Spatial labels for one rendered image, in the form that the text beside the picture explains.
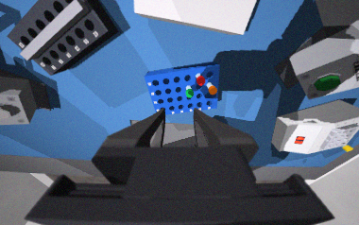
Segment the red-capped sample tube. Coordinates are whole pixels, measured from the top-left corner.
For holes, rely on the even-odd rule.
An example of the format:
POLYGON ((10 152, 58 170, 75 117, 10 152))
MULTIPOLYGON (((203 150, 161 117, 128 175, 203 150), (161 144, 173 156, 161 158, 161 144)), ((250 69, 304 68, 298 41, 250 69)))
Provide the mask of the red-capped sample tube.
POLYGON ((196 79, 197 79, 197 84, 198 85, 204 85, 205 84, 205 78, 199 73, 199 74, 196 74, 196 79))

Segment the blue tube rack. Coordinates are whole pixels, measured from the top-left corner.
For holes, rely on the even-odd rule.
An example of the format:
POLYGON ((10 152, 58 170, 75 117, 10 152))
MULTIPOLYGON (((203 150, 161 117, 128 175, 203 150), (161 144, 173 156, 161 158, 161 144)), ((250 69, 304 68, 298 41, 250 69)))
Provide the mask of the blue tube rack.
POLYGON ((215 61, 147 72, 145 82, 155 112, 165 108, 165 115, 216 109, 218 97, 219 67, 215 61), (205 77, 205 84, 198 85, 196 74, 205 77), (206 77, 207 74, 207 77, 206 77), (211 95, 207 83, 216 87, 211 95), (191 86, 193 97, 186 96, 186 86, 191 86))

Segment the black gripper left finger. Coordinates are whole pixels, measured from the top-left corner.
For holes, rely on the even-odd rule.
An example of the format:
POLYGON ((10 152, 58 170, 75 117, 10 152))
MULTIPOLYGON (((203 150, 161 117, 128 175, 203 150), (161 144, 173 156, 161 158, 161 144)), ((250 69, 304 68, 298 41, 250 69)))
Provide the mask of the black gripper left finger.
POLYGON ((107 136, 101 146, 162 147, 164 129, 165 108, 162 108, 148 118, 107 136))

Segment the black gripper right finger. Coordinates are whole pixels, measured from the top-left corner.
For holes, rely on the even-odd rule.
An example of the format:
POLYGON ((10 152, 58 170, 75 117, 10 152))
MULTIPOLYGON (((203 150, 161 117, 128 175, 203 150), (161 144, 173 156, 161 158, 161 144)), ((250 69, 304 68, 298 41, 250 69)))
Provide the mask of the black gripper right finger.
POLYGON ((239 147, 248 163, 259 149, 250 134, 216 120, 197 108, 194 108, 194 130, 197 147, 239 147))

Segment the blue bench mat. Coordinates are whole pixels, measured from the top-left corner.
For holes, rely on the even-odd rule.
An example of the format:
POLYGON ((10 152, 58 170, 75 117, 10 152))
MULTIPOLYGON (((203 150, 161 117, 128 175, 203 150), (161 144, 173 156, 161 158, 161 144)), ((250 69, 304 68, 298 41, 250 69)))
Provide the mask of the blue bench mat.
POLYGON ((323 27, 316 0, 256 0, 243 35, 141 17, 134 0, 98 0, 119 32, 54 76, 7 37, 37 1, 0 0, 0 69, 45 84, 51 111, 0 125, 0 154, 91 160, 107 136, 155 113, 147 72, 212 61, 217 108, 202 112, 253 137, 250 166, 323 167, 347 152, 279 152, 271 142, 277 116, 339 99, 359 108, 359 87, 309 100, 274 69, 323 27))

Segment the clear sample tube with yellow cap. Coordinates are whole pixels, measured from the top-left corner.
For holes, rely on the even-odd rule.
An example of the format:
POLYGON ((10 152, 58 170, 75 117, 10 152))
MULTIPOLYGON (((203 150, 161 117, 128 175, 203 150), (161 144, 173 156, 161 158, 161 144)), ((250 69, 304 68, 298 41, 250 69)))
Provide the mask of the clear sample tube with yellow cap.
POLYGON ((353 150, 352 147, 346 145, 345 143, 341 143, 341 144, 339 144, 339 146, 341 146, 341 147, 342 147, 344 150, 346 150, 346 151, 351 151, 351 150, 353 150))

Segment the green-capped tube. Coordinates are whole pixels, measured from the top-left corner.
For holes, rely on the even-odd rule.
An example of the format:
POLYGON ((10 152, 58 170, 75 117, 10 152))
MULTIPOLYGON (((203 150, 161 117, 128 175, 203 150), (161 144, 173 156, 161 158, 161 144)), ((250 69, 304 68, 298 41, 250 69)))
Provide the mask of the green-capped tube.
POLYGON ((186 96, 187 97, 193 97, 194 96, 194 91, 192 90, 191 86, 186 86, 186 96))

